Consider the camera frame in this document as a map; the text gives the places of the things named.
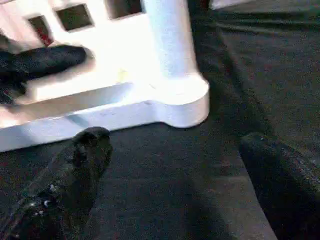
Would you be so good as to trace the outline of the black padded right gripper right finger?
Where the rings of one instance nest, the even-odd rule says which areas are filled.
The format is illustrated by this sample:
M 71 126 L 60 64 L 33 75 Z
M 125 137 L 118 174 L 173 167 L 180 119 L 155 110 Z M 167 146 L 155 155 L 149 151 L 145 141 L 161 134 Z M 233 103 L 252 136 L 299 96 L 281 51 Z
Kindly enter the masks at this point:
M 279 240 L 320 238 L 320 167 L 284 142 L 252 132 L 239 153 Z

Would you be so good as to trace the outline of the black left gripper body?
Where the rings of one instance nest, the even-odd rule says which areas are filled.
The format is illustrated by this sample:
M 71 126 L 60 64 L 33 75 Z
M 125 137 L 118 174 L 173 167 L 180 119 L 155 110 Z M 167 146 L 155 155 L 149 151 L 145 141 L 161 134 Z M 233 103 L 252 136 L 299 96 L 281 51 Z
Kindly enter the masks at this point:
M 6 107 L 17 105 L 16 98 L 26 94 L 26 85 L 21 82 L 0 81 L 0 104 Z

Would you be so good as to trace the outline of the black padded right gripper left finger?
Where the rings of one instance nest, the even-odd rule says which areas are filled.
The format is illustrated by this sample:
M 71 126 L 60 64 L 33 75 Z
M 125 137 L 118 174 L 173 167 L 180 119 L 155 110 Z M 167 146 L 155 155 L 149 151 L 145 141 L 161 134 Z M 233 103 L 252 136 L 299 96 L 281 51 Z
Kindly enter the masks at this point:
M 0 220 L 0 238 L 81 240 L 112 151 L 108 129 L 77 133 Z

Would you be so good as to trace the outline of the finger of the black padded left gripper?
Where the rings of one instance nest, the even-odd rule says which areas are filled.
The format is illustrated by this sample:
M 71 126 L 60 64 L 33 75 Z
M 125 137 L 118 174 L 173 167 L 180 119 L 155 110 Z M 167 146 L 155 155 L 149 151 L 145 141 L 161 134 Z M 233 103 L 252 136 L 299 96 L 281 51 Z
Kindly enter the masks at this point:
M 61 73 L 87 60 L 85 48 L 72 45 L 34 48 L 19 53 L 0 52 L 1 81 L 29 81 Z

